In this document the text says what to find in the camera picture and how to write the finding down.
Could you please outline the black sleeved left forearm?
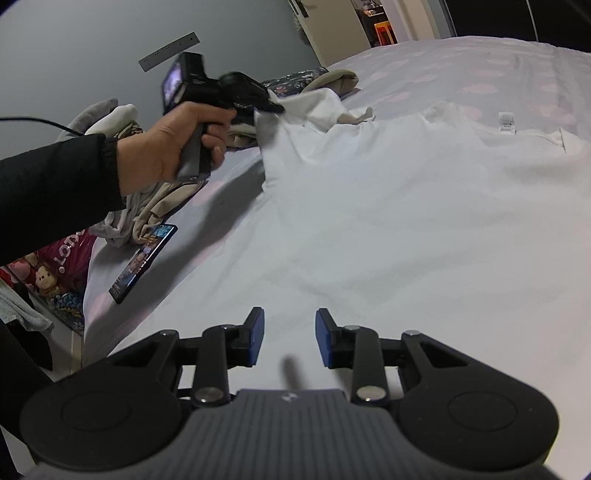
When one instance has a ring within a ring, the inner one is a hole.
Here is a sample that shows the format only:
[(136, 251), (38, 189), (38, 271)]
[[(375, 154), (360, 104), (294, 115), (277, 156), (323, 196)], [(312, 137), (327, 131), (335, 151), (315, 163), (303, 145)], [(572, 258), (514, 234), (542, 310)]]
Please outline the black sleeved left forearm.
[(124, 206), (117, 141), (82, 136), (1, 161), (1, 263), (48, 246)]

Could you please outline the person's left hand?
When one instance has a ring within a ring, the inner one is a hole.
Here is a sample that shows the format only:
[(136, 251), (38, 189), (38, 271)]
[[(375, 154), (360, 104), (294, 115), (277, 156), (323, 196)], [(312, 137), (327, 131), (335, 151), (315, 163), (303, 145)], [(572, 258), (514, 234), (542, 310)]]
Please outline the person's left hand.
[(119, 190), (123, 196), (151, 184), (175, 180), (180, 154), (198, 125), (206, 124), (202, 144), (211, 150), (212, 169), (224, 161), (233, 109), (184, 102), (148, 131), (117, 142)]

